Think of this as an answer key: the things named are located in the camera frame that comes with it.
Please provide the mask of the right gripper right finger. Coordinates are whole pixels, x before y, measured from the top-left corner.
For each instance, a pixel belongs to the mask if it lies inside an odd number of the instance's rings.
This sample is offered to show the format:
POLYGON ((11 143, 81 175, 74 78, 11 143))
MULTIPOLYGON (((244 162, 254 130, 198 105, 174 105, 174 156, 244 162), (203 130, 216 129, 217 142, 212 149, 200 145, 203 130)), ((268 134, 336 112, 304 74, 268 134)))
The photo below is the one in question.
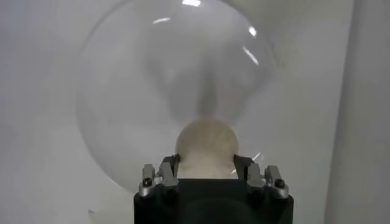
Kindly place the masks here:
POLYGON ((233 162, 238 179, 246 182, 250 195, 260 198, 288 198, 288 185, 277 166, 267 166, 262 174, 259 164, 249 157, 235 155, 233 162))

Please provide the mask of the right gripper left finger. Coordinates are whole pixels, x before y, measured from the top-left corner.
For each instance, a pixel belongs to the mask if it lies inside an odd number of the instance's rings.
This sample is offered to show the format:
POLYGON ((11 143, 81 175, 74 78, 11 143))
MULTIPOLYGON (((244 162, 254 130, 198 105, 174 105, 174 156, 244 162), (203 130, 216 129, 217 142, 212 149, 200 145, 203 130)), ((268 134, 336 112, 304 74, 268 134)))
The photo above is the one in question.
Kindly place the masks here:
POLYGON ((139 196, 150 197, 154 195, 155 188, 161 184, 168 189, 176 189, 179 184, 177 172, 180 156, 178 154, 163 158, 158 171, 152 164, 145 164, 142 169, 142 181, 139 185, 139 196))

